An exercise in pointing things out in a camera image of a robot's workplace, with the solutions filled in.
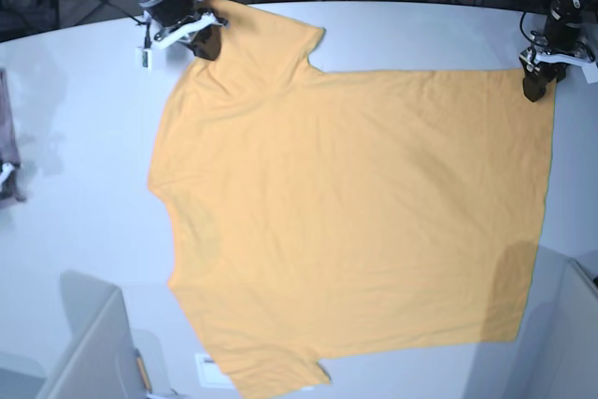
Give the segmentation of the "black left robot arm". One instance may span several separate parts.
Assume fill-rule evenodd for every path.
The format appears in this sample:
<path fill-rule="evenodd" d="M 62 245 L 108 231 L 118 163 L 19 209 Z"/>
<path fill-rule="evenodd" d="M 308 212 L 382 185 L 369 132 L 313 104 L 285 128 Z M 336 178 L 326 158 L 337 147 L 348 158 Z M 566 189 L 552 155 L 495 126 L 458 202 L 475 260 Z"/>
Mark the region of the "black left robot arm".
<path fill-rule="evenodd" d="M 529 101 L 541 99 L 551 82 L 566 77 L 570 66 L 581 68 L 589 84 L 597 81 L 597 50 L 583 25 L 583 13 L 590 7 L 597 7 L 597 0 L 549 0 L 541 31 L 525 31 L 525 18 L 520 18 L 520 32 L 529 43 L 519 56 L 523 93 Z"/>

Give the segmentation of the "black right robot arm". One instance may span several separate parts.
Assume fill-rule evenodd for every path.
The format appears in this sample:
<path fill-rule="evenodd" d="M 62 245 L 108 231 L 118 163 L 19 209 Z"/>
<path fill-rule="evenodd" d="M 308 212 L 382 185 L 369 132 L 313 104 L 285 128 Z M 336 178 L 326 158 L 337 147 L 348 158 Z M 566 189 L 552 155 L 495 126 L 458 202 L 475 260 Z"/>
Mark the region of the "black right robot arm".
<path fill-rule="evenodd" d="M 152 49 L 179 44 L 194 57 L 215 61 L 221 54 L 221 28 L 228 21 L 207 0 L 136 0 L 143 11 L 142 64 L 151 66 Z"/>

